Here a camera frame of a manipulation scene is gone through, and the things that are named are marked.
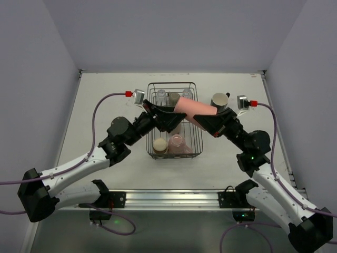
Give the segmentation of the clear glass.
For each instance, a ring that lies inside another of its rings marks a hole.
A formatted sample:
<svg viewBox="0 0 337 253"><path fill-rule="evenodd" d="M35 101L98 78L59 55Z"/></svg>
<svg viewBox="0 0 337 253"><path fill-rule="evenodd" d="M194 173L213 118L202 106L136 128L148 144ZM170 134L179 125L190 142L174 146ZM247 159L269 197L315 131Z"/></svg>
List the clear glass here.
<svg viewBox="0 0 337 253"><path fill-rule="evenodd" d="M182 92L182 97L192 100L193 99L193 93L190 89L184 89Z"/></svg>
<svg viewBox="0 0 337 253"><path fill-rule="evenodd" d="M164 89L160 89L157 91L155 104L159 106L167 106L167 93Z"/></svg>

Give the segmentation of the beige tall cup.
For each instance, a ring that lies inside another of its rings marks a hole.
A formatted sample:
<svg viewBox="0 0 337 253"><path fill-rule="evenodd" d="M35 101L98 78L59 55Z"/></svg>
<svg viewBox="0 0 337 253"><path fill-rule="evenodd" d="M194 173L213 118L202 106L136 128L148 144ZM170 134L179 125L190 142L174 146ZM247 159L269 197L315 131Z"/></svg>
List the beige tall cup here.
<svg viewBox="0 0 337 253"><path fill-rule="evenodd" d="M178 126L171 132L171 134L179 134L180 131L181 131L181 127L182 127L182 125L179 124L179 125L178 125Z"/></svg>

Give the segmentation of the pink glass cup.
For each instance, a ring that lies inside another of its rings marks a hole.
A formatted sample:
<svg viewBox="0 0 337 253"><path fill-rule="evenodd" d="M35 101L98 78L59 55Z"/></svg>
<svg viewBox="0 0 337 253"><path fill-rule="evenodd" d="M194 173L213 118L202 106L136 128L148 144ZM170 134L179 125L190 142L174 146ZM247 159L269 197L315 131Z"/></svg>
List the pink glass cup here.
<svg viewBox="0 0 337 253"><path fill-rule="evenodd" d="M185 139L181 135L175 134L168 141L168 152L170 154L189 154L193 151L187 146Z"/></svg>

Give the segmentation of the black mug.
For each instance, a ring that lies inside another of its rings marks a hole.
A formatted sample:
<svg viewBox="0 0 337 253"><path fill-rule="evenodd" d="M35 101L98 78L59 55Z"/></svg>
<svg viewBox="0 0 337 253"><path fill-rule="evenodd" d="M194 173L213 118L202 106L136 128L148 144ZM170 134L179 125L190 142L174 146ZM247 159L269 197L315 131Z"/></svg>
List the black mug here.
<svg viewBox="0 0 337 253"><path fill-rule="evenodd" d="M217 113L223 112L229 102L230 93L215 93L211 98L210 105L217 109Z"/></svg>

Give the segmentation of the beige brown cup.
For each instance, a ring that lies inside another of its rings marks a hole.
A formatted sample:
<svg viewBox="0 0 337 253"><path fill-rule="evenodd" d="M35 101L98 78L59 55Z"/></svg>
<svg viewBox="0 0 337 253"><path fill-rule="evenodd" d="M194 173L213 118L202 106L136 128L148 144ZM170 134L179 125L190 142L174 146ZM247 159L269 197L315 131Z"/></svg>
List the beige brown cup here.
<svg viewBox="0 0 337 253"><path fill-rule="evenodd" d="M155 154L166 154L168 143L164 138L157 138L152 143L152 149Z"/></svg>

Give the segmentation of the pink tall cup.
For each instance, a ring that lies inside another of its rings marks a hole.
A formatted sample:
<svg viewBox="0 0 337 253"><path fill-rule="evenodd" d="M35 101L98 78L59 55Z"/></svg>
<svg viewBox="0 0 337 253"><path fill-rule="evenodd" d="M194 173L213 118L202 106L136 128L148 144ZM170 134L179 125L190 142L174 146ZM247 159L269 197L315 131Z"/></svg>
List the pink tall cup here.
<svg viewBox="0 0 337 253"><path fill-rule="evenodd" d="M185 97L180 97L174 107L176 113L186 113L188 116L194 115L215 115L217 108Z"/></svg>

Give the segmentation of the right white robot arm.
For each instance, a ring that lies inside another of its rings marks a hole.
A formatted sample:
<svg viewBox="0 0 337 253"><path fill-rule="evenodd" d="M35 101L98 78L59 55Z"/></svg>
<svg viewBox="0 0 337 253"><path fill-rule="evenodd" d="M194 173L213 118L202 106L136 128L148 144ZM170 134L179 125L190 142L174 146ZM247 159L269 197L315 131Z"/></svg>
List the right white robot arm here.
<svg viewBox="0 0 337 253"><path fill-rule="evenodd" d="M237 196L279 225L297 252L315 252L333 238L330 211L319 209L299 194L266 156L271 150L267 132L246 132L231 109L193 118L209 134L225 136L242 151L236 156L237 163L249 179L236 187Z"/></svg>

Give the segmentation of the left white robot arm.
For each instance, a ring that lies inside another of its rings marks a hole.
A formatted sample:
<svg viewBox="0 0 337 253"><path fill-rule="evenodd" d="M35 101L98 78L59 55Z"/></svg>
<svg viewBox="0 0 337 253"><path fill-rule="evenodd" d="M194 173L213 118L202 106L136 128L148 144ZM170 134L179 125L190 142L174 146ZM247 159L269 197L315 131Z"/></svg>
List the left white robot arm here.
<svg viewBox="0 0 337 253"><path fill-rule="evenodd" d="M187 116L148 100L143 101L142 107L144 111L133 122L116 117L107 129L107 137L99 144L93 143L88 153L52 169L38 172L32 168L24 173L17 195L30 222L42 221L63 207L108 201L110 194L102 180L93 180L78 189L71 186L122 162L131 153L129 147L154 128L171 132Z"/></svg>

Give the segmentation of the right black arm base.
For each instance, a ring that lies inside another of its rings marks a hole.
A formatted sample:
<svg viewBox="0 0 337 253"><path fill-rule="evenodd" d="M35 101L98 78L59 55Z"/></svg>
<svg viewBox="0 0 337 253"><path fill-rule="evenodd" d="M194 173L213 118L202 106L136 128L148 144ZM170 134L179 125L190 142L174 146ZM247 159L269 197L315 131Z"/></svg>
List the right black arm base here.
<svg viewBox="0 0 337 253"><path fill-rule="evenodd" d="M255 208L248 204L243 186L228 186L217 193L219 207L231 209L234 220L238 223L255 221Z"/></svg>

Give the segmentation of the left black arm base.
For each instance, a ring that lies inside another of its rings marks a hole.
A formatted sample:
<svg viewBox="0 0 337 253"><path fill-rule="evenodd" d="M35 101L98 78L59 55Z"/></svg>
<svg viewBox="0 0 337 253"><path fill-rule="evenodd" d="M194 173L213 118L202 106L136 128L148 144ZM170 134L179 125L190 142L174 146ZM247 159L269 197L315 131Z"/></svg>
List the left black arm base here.
<svg viewBox="0 0 337 253"><path fill-rule="evenodd" d="M126 202L126 192L114 191L105 194L102 197L99 197L94 203L93 206L100 209L107 209L109 212L114 209L122 209L125 207ZM111 214L104 213L94 209L89 212L90 221L109 221Z"/></svg>

